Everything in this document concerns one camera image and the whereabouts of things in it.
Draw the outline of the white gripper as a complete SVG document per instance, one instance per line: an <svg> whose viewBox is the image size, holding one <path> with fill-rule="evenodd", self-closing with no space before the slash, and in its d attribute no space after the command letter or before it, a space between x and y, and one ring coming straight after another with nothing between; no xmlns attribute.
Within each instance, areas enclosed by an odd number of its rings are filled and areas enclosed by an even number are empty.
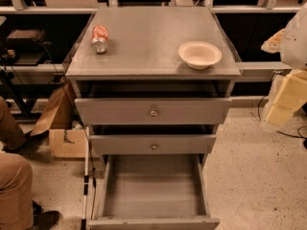
<svg viewBox="0 0 307 230"><path fill-rule="evenodd" d="M280 51L284 29L266 40L261 50ZM265 105L265 127L283 127L307 103L307 71L292 70L288 75L277 75L272 82L268 103Z"/></svg>

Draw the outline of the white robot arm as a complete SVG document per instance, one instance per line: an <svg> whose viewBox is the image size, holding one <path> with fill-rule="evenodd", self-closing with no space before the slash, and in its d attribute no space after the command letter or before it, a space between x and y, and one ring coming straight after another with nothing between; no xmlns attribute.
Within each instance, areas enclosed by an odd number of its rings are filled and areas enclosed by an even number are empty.
<svg viewBox="0 0 307 230"><path fill-rule="evenodd" d="M261 49L279 52L281 61L292 68L285 77L274 78L263 110L262 127L272 132L282 128L307 103L307 4Z"/></svg>

